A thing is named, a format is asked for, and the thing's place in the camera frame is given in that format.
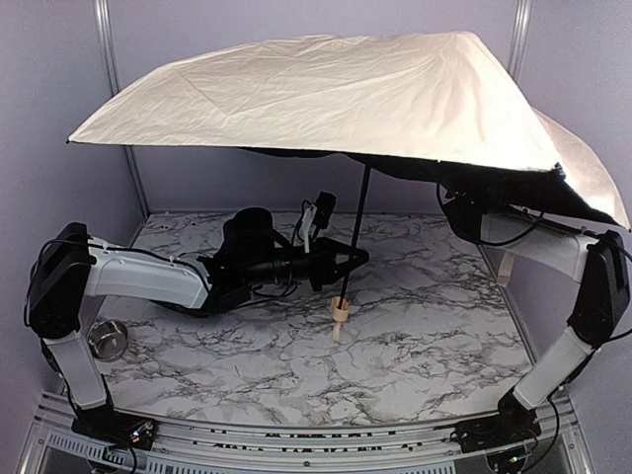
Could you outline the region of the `beige and black folding umbrella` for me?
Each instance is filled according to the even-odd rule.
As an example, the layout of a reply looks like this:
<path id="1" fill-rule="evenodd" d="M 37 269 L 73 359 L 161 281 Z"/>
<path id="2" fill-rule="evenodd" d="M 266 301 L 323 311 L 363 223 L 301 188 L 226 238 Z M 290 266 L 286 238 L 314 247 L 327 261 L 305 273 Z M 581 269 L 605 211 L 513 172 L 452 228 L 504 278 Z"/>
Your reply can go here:
<path id="1" fill-rule="evenodd" d="M 186 58 L 124 88 L 69 141 L 342 154 L 443 187 L 454 233 L 479 245 L 494 213 L 523 208 L 630 225 L 593 150 L 469 32 L 272 39 Z"/>

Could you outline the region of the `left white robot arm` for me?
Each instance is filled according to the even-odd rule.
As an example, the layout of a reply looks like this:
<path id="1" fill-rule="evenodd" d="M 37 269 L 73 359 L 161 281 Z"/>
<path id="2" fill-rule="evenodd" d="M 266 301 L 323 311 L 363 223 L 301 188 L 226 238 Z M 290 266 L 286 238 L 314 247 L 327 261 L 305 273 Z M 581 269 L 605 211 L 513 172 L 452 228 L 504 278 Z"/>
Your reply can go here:
<path id="1" fill-rule="evenodd" d="M 320 236 L 331 213 L 307 207 L 290 239 L 274 228 L 261 207 L 237 212 L 222 228 L 223 242 L 212 256 L 189 253 L 162 257 L 148 250 L 115 246 L 72 222 L 42 245 L 27 290 L 24 319 L 40 338 L 82 411 L 110 409 L 79 313 L 87 296 L 150 300 L 206 317 L 248 305 L 257 287 L 292 288 L 306 280 L 315 291 L 367 263 L 356 245 Z"/>

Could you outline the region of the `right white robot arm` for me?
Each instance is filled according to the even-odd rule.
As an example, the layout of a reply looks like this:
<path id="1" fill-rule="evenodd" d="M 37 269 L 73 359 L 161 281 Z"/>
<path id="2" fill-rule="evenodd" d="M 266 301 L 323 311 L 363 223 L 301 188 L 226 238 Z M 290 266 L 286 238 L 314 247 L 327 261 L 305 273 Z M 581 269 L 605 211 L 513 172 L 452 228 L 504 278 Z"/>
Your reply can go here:
<path id="1" fill-rule="evenodd" d="M 591 231 L 466 197 L 438 202 L 453 232 L 497 254 L 521 322 L 538 348 L 533 368 L 499 403 L 508 422 L 533 413 L 607 343 L 631 303 L 631 254 L 613 230 Z"/>

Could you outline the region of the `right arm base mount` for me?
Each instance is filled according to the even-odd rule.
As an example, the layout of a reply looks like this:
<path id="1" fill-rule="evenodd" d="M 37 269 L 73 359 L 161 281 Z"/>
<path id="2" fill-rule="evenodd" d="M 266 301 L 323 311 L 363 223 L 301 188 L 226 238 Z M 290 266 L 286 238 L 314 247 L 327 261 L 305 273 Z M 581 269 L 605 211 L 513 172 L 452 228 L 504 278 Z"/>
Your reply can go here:
<path id="1" fill-rule="evenodd" d="M 469 453 L 536 439 L 540 435 L 535 410 L 528 410 L 508 392 L 499 401 L 496 415 L 457 423 L 450 439 L 459 444 L 463 453 Z"/>

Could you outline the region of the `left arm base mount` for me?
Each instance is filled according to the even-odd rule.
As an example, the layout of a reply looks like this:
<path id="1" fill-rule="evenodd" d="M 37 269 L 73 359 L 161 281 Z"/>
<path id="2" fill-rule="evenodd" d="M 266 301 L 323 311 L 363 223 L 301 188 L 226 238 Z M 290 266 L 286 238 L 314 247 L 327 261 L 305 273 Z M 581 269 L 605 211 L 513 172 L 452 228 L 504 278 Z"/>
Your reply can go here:
<path id="1" fill-rule="evenodd" d="M 110 406 L 95 409 L 78 409 L 72 431 L 123 447 L 150 450 L 156 436 L 158 422 L 121 413 Z"/>

